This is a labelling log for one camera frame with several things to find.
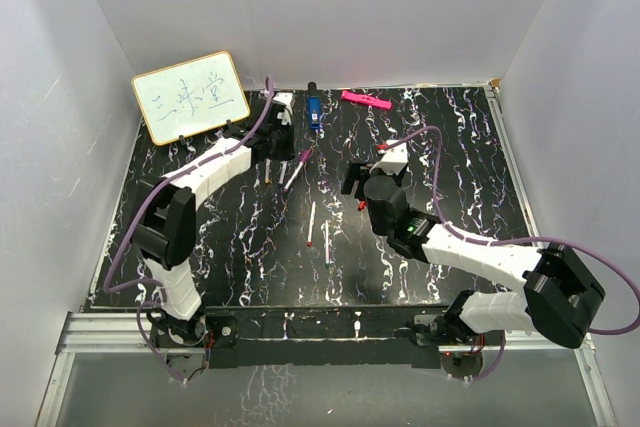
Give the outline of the white pen with yellow tip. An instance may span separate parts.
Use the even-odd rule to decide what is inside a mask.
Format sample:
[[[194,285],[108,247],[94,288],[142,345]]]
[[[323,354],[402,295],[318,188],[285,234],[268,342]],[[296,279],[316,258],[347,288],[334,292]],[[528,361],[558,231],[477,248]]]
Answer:
[[[270,170],[271,170],[271,160],[270,160],[270,159],[266,159],[266,160],[265,160],[265,177],[264,177],[264,182],[265,182],[265,184],[267,184],[267,185],[269,185],[269,184],[271,183]]]

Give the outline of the white pen with blue tip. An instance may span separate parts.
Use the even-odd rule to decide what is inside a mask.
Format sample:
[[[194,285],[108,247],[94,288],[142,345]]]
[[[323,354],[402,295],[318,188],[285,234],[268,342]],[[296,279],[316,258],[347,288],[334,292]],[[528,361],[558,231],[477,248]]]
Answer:
[[[284,179],[285,179],[285,175],[286,175],[287,165],[288,165],[288,162],[286,162],[286,161],[283,161],[283,162],[280,163],[280,173],[279,173],[279,179],[278,179],[278,184],[280,186],[284,185]]]

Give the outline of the white pen with purple tip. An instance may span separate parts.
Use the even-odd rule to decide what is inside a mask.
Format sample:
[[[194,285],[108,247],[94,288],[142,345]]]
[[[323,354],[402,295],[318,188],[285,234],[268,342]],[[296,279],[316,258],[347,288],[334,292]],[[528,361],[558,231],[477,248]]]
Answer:
[[[283,190],[285,192],[288,192],[291,189],[291,186],[293,184],[293,182],[295,181],[295,179],[299,176],[300,172],[302,171],[306,161],[308,160],[308,158],[311,155],[312,150],[311,149],[307,149],[305,150],[301,156],[300,159],[293,171],[293,173],[291,174],[291,177],[287,180],[287,182],[284,184],[284,188]]]

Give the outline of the white pen with red tip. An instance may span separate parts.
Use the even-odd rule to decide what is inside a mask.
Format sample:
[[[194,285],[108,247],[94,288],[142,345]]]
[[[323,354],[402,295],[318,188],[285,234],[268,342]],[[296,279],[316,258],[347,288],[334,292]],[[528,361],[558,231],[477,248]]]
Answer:
[[[313,200],[311,203],[309,223],[308,223],[308,229],[307,229],[307,238],[306,238],[307,247],[311,247],[313,245],[313,229],[315,224],[316,205],[317,205],[316,201]]]

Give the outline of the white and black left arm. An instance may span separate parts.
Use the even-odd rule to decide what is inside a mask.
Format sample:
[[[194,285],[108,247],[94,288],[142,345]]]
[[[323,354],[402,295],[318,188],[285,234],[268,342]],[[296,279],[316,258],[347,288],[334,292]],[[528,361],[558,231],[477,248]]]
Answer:
[[[147,313],[147,319],[178,344],[197,345],[207,330],[189,261],[200,206],[256,164],[294,157],[294,94],[278,92],[270,104],[264,99],[260,103],[257,119],[228,122],[211,148],[167,175],[171,181],[151,200],[132,234],[131,244],[160,283],[160,305]]]

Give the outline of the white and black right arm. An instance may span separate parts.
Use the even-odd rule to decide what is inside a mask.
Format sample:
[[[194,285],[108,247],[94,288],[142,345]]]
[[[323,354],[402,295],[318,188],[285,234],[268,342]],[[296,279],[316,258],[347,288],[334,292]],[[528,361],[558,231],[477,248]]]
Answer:
[[[454,267],[504,288],[492,294],[460,292],[433,322],[431,335],[466,344],[486,332],[520,330],[565,348],[582,345],[605,291],[573,248],[551,241],[498,245],[467,232],[454,234],[437,217],[410,206],[402,177],[352,162],[341,192],[363,204],[373,233],[397,254]]]

